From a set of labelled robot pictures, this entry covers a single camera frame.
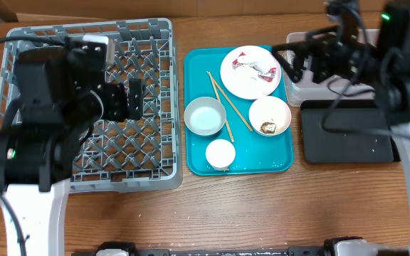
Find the red foil wrapper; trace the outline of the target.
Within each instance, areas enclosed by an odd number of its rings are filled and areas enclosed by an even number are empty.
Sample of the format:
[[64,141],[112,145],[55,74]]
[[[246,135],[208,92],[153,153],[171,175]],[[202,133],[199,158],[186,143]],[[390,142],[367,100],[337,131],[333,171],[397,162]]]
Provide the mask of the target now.
[[[260,81],[271,82],[274,78],[276,78],[277,67],[274,64],[272,64],[270,60],[266,58],[262,58],[260,56],[246,54],[244,52],[241,52],[238,57],[243,56],[243,55],[247,55],[248,58],[252,58],[259,62],[259,67],[260,67],[259,75],[261,77]],[[236,64],[236,59],[231,64],[232,69],[233,69],[233,66]]]

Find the pink bowl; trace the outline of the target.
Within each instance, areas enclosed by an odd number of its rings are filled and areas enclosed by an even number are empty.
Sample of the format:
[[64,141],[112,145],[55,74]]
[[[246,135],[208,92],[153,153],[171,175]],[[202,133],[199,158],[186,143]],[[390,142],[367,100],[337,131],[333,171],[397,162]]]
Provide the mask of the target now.
[[[250,106],[248,116],[255,131],[265,137],[274,137],[286,132],[292,119],[289,106],[282,99],[274,96],[265,96],[255,100]],[[264,122],[276,123],[274,134],[264,134],[260,131]]]

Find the grey bowl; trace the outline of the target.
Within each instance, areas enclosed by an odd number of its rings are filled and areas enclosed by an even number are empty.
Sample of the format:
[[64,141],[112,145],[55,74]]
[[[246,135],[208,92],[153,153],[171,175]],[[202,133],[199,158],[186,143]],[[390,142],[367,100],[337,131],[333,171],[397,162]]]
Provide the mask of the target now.
[[215,98],[198,97],[184,111],[186,127],[196,135],[207,137],[218,133],[226,121],[224,106]]

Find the brown food scrap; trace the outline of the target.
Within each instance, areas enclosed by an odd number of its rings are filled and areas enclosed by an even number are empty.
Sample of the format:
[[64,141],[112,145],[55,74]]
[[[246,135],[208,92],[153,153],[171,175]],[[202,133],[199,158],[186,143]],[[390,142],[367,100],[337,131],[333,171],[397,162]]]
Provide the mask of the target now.
[[264,134],[274,134],[276,131],[276,123],[264,122],[260,127],[260,131]]

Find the small white cup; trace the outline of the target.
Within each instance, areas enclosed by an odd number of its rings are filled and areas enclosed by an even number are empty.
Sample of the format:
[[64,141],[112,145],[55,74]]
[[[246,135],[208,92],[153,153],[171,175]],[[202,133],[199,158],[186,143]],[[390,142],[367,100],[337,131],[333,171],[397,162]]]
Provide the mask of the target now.
[[215,139],[206,148],[206,160],[217,171],[228,171],[235,158],[234,145],[225,139]]

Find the white napkin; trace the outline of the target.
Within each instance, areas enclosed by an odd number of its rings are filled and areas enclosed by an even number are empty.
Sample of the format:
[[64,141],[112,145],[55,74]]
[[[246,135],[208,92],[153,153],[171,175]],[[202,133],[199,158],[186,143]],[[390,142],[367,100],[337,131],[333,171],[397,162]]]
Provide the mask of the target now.
[[235,72],[235,75],[241,79],[260,80],[261,78],[259,75],[259,62],[252,58],[248,58],[247,55],[237,57],[236,64],[233,66],[233,71]]

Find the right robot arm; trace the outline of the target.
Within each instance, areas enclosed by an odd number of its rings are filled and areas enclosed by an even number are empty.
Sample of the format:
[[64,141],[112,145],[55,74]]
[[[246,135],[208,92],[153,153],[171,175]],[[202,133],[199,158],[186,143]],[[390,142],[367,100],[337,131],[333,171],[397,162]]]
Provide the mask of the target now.
[[[378,41],[372,45],[356,1],[327,1],[334,26],[309,31],[303,41],[275,45],[273,57],[293,82],[306,70],[321,83],[337,75],[349,85],[372,87],[387,129],[370,134],[394,140],[404,169],[410,216],[410,1],[388,1],[382,12]],[[410,255],[405,249],[367,242],[360,237],[328,239],[321,255]]]

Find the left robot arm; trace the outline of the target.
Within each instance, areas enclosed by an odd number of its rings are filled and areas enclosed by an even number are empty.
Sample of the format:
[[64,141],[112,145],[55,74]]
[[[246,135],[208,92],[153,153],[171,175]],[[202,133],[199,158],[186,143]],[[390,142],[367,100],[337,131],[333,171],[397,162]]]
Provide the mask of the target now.
[[0,129],[0,204],[10,255],[62,255],[75,157],[98,120],[143,114],[145,81],[107,82],[105,52],[34,48],[16,60],[19,97]]

